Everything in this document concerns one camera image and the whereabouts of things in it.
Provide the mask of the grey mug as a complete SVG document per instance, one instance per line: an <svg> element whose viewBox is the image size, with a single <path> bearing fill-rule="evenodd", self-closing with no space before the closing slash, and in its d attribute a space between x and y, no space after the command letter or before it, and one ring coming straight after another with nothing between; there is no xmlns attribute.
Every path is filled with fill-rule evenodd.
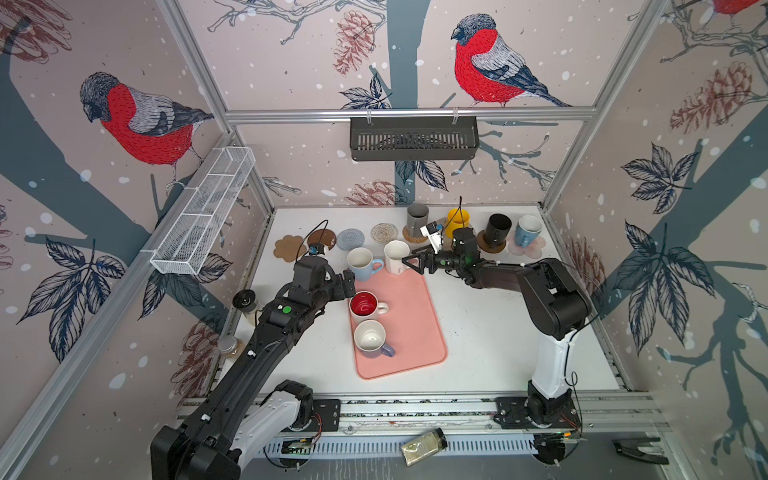
<svg viewBox="0 0 768 480"><path fill-rule="evenodd" d="M428 223L429 208L427 205L413 203L407 208L406 231L411 238L422 236L421 228Z"/></svg>

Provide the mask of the grey round felt coaster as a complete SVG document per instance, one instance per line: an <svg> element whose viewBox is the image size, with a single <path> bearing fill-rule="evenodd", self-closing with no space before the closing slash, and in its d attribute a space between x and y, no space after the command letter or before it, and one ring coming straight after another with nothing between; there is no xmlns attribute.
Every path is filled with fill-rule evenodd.
<svg viewBox="0 0 768 480"><path fill-rule="evenodd" d="M342 251L350 251L362 247L365 243L364 233L356 228L348 228L336 236L336 245Z"/></svg>

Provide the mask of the yellow mug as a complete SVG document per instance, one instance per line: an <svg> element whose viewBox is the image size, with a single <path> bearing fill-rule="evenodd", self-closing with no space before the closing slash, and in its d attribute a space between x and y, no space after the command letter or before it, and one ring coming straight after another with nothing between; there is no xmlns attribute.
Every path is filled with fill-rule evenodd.
<svg viewBox="0 0 768 480"><path fill-rule="evenodd" d="M444 224L445 235L448 238L454 237L454 232L458 229L470 227L470 214L463 208L455 208L449 211Z"/></svg>

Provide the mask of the dark brown glossy coaster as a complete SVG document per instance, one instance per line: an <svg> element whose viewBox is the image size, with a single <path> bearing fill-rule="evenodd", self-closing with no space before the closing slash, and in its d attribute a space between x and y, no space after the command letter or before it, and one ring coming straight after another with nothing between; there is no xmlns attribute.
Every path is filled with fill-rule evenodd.
<svg viewBox="0 0 768 480"><path fill-rule="evenodd" d="M307 246L309 243L318 241L326 245L326 252L328 252L336 246L337 236L332 230L320 228L309 235L307 239Z"/></svg>

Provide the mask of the tan paw shaped coaster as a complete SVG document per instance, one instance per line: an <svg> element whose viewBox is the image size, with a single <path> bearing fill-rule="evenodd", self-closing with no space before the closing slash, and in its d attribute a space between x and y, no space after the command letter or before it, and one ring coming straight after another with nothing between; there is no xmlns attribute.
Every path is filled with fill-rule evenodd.
<svg viewBox="0 0 768 480"><path fill-rule="evenodd" d="M287 263L295 262L307 252L305 240L301 236L285 235L274 244L273 255Z"/></svg>

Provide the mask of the brown round wooden coaster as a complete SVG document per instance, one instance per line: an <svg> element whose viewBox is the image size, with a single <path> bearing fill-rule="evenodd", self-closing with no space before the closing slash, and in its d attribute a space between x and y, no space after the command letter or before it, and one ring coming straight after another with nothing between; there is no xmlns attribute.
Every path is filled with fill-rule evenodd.
<svg viewBox="0 0 768 480"><path fill-rule="evenodd" d="M498 245L491 245L491 244L489 244L489 243L488 243L488 242L485 240L485 231L484 231L484 230L480 231L480 232L477 234L477 236L476 236L476 240L477 240L477 245L478 245L478 247L479 247L479 248L480 248L482 251L484 251L484 252L486 252L486 253L489 253L489 254L499 254L499 253L500 253L500 252L502 252L502 251L503 251L503 250L506 248L506 246L507 246L507 242L506 242L505 240L502 240L502 241L501 241L501 242L500 242Z"/></svg>

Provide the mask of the black mug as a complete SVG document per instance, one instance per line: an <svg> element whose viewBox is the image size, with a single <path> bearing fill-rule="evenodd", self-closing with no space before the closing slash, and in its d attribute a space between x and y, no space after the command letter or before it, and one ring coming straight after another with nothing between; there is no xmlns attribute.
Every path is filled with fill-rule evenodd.
<svg viewBox="0 0 768 480"><path fill-rule="evenodd" d="M485 228L485 240L491 245L498 245L502 240L506 241L512 227L511 219L501 213L492 214Z"/></svg>

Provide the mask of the white blue handled mug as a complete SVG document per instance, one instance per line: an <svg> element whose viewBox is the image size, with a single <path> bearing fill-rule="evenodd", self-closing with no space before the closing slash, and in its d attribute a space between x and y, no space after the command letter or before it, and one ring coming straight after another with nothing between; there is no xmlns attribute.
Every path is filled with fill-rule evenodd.
<svg viewBox="0 0 768 480"><path fill-rule="evenodd" d="M521 248L529 247L540 235L543 222L534 215L523 215L519 218L514 233L514 243Z"/></svg>

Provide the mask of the pink flower shaped coaster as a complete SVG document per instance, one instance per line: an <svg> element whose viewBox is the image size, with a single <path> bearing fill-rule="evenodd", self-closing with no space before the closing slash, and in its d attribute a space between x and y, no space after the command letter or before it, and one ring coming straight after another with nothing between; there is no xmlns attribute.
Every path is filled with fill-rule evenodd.
<svg viewBox="0 0 768 480"><path fill-rule="evenodd" d="M547 245L546 240L542 236L535 238L528 246L521 247L514 242L509 242L507 250L514 256L527 257L530 259L538 260L543 256L543 248Z"/></svg>

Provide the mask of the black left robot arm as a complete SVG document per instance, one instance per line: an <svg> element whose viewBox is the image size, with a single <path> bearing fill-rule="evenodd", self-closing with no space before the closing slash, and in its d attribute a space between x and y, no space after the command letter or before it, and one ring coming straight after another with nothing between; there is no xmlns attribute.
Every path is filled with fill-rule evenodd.
<svg viewBox="0 0 768 480"><path fill-rule="evenodd" d="M253 335L212 393L177 428L164 426L150 445L154 479L237 479L255 454L282 430L304 427L311 388L280 383L255 413L254 399L283 358L331 302L356 293L355 275L334 272L322 256L306 256L293 279L267 303Z"/></svg>

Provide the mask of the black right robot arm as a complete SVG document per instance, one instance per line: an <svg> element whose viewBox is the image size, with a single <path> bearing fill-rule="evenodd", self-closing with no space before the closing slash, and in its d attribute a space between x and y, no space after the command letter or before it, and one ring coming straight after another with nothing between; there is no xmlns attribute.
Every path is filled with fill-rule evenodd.
<svg viewBox="0 0 768 480"><path fill-rule="evenodd" d="M414 250L401 263L424 275L441 269L452 272L475 289L499 289L522 295L528 315L539 331L536 368L529 395L554 400L569 390L566 383L569 344L586 325L591 312L588 299L565 265L556 258L528 264L500 263L482 257L470 228L453 234L443 248L442 231L422 229L430 244Z"/></svg>

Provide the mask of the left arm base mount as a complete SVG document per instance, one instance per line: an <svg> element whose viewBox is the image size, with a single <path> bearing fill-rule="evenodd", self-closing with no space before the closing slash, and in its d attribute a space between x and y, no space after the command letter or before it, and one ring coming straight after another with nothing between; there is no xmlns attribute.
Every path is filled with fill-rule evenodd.
<svg viewBox="0 0 768 480"><path fill-rule="evenodd" d="M313 390L297 381L285 380L263 401L265 404L273 396L288 395L297 401L297 416L282 430L293 432L297 438L290 437L281 441L280 447L270 452L269 447L262 449L267 461L284 470L299 470L306 465L315 453L322 434L325 431L336 432L340 423L341 401L339 399L315 399Z"/></svg>

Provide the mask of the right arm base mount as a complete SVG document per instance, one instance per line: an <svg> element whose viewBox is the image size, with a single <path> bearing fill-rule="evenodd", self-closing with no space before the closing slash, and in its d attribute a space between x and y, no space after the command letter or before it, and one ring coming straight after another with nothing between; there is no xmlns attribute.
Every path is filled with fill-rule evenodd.
<svg viewBox="0 0 768 480"><path fill-rule="evenodd" d="M566 380L562 394L546 398L530 381L525 397L494 399L496 413L492 420L503 430L555 430L555 433L533 434L533 457L545 466L559 467L584 439L576 384L577 380Z"/></svg>

